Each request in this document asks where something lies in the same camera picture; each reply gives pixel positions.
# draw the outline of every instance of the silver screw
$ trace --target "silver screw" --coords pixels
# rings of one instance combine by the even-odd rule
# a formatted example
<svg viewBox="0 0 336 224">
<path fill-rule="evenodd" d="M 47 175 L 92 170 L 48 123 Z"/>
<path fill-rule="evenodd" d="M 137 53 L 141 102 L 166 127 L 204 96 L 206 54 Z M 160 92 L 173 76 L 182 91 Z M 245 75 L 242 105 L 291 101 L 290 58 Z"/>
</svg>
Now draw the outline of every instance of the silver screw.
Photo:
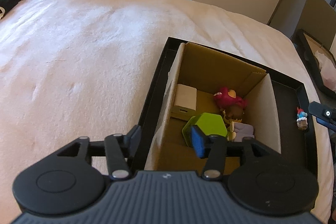
<svg viewBox="0 0 336 224">
<path fill-rule="evenodd" d="M 166 174 L 164 174 L 162 177 L 163 177 L 164 179 L 170 179 L 172 176 L 171 176 L 171 174 L 166 173 Z"/>
<path fill-rule="evenodd" d="M 209 169 L 206 170 L 203 175 L 207 178 L 207 179 L 215 179 L 218 178 L 221 173 L 218 170 L 214 170 L 214 169 Z"/>
<path fill-rule="evenodd" d="M 126 177 L 128 177 L 129 173 L 126 170 L 115 170 L 112 172 L 112 177 L 114 177 L 115 179 L 124 179 Z"/>
</svg>

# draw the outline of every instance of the black circular joint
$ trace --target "black circular joint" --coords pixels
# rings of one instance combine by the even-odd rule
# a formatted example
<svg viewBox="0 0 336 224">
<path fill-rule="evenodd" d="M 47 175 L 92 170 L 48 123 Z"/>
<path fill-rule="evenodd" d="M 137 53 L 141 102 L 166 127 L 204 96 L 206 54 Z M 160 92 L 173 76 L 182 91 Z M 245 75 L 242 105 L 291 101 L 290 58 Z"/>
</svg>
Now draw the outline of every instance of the black circular joint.
<svg viewBox="0 0 336 224">
<path fill-rule="evenodd" d="M 253 212 L 288 216 L 312 209 L 319 192 L 308 170 L 277 157 L 259 157 L 234 170 L 228 179 L 232 196 Z"/>
<path fill-rule="evenodd" d="M 47 157 L 21 172 L 13 183 L 20 207 L 36 215 L 80 211 L 94 203 L 104 189 L 101 173 L 74 157 Z"/>
<path fill-rule="evenodd" d="M 61 193 L 70 190 L 76 183 L 76 177 L 68 171 L 48 171 L 37 178 L 37 186 L 48 193 Z"/>
</svg>

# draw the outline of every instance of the green hexagonal object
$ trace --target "green hexagonal object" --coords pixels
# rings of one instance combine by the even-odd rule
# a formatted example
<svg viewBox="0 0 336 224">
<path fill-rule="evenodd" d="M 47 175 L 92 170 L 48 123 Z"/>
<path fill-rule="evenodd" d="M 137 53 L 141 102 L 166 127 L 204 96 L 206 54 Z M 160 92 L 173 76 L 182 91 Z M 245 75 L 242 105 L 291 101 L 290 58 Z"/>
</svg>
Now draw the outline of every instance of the green hexagonal object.
<svg viewBox="0 0 336 224">
<path fill-rule="evenodd" d="M 227 129 L 221 115 L 205 112 L 198 116 L 192 116 L 182 129 L 183 138 L 189 147 L 193 147 L 190 134 L 191 126 L 194 124 L 198 125 L 205 135 L 216 134 L 223 137 L 227 135 Z"/>
</svg>

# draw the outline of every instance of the gray ribbed surface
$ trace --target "gray ribbed surface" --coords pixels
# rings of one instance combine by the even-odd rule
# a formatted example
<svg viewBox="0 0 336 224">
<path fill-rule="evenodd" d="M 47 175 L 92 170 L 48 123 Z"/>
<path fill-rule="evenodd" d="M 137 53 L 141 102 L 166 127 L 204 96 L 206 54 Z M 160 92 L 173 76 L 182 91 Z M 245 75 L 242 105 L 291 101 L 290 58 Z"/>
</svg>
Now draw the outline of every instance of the gray ribbed surface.
<svg viewBox="0 0 336 224">
<path fill-rule="evenodd" d="M 112 184 L 99 203 L 73 216 L 44 219 L 21 215 L 14 224 L 257 224 L 320 223 L 310 213 L 290 218 L 259 216 L 241 208 L 220 183 L 195 172 L 140 171 L 129 181 Z"/>
</svg>

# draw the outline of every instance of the toy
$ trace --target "toy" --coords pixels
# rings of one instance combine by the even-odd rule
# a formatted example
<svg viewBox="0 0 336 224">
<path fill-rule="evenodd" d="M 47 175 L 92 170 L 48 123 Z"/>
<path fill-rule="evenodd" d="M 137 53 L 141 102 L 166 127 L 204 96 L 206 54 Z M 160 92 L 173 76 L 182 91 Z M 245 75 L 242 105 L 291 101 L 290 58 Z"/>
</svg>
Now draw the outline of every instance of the toy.
<svg viewBox="0 0 336 224">
<path fill-rule="evenodd" d="M 242 109 L 247 107 L 247 100 L 237 96 L 234 90 L 229 90 L 227 87 L 220 88 L 219 92 L 214 94 L 213 99 L 221 111 L 231 105 L 238 105 Z"/>
<path fill-rule="evenodd" d="M 193 116 L 182 129 L 182 135 L 185 143 L 189 147 L 193 147 L 191 142 L 191 126 L 197 125 L 205 135 L 220 135 L 226 137 L 227 129 L 221 115 L 212 113 L 202 113 L 198 116 Z"/>
<path fill-rule="evenodd" d="M 170 116 L 188 121 L 196 112 L 197 89 L 177 84 Z"/>
<path fill-rule="evenodd" d="M 229 126 L 231 122 L 242 122 L 243 115 L 244 110 L 239 105 L 231 105 L 223 111 L 223 120 Z"/>
<path fill-rule="evenodd" d="M 304 110 L 302 108 L 296 108 L 297 110 L 297 127 L 300 130 L 306 130 L 308 128 L 308 122 L 307 122 L 307 116 L 308 114 L 306 112 L 304 112 Z"/>
<path fill-rule="evenodd" d="M 244 137 L 254 138 L 254 128 L 250 124 L 231 122 L 227 134 L 228 141 L 242 142 Z"/>
</svg>

